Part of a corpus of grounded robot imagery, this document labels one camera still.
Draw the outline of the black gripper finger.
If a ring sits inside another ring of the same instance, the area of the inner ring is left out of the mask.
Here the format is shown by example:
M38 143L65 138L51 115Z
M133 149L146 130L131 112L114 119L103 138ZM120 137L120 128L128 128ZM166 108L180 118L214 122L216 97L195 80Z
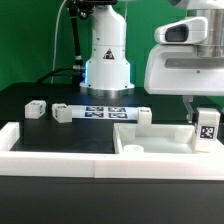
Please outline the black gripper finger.
M183 104L184 104L185 109L187 111L186 119L189 123L192 123L194 121L195 112L194 112L194 109L192 107L193 100L194 100L193 96L184 95L182 97Z

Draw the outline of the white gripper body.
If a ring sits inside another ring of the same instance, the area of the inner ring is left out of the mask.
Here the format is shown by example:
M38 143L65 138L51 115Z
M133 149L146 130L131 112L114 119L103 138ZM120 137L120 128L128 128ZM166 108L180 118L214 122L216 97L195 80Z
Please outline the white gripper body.
M149 94L224 96L224 58L201 58L194 46L157 45L148 57Z

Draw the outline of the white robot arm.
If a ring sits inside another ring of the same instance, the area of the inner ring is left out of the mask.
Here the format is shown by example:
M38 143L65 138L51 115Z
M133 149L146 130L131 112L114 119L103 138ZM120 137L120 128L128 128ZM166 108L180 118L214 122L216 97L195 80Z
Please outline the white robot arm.
M150 94L180 95L192 120L195 96L224 96L224 0L168 0L186 17L158 27L149 53L144 88ZM125 57L126 22L113 6L118 0L77 0L80 15L93 16L92 55L86 63L84 92L130 91Z

